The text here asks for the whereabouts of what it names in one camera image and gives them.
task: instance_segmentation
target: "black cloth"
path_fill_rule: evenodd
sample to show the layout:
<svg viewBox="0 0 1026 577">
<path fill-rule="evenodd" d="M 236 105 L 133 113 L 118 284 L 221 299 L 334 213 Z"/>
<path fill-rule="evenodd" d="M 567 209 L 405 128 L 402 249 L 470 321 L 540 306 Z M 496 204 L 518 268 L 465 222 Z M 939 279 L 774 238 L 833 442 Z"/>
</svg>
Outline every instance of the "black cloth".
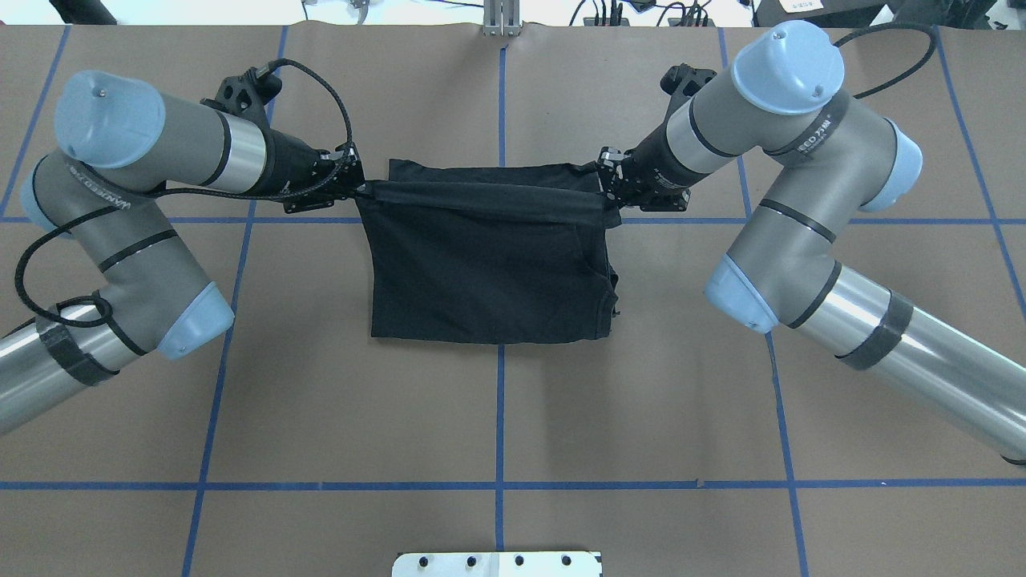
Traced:
<svg viewBox="0 0 1026 577">
<path fill-rule="evenodd" d="M 571 164 L 428 168 L 392 160 L 357 207 L 374 269 L 370 335 L 567 343 L 609 335 L 620 224 Z"/>
</svg>

